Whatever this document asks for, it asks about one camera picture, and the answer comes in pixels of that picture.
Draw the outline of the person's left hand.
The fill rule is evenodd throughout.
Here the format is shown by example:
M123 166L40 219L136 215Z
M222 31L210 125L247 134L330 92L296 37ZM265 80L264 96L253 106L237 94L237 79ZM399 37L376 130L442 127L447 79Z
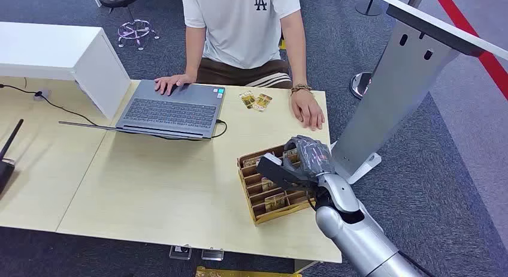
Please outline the person's left hand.
M291 107L295 117L304 128L321 130L325 121L323 111L313 94L305 89L291 93Z

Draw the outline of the person's right hand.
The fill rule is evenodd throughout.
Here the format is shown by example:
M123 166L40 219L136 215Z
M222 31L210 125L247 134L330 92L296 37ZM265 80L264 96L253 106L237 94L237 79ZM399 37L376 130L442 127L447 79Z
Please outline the person's right hand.
M170 96L174 87L196 82L196 74L176 74L155 79L154 91Z

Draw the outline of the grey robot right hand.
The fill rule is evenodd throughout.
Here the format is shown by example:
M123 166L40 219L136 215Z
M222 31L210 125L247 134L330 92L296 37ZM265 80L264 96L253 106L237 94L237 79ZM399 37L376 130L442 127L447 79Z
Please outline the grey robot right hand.
M297 135L292 137L285 145L284 151L297 150L300 166L292 165L290 159L283 157L283 167L297 176L305 176L310 180L318 179L324 174L335 174L334 164L331 161L331 152L326 144L310 137Z

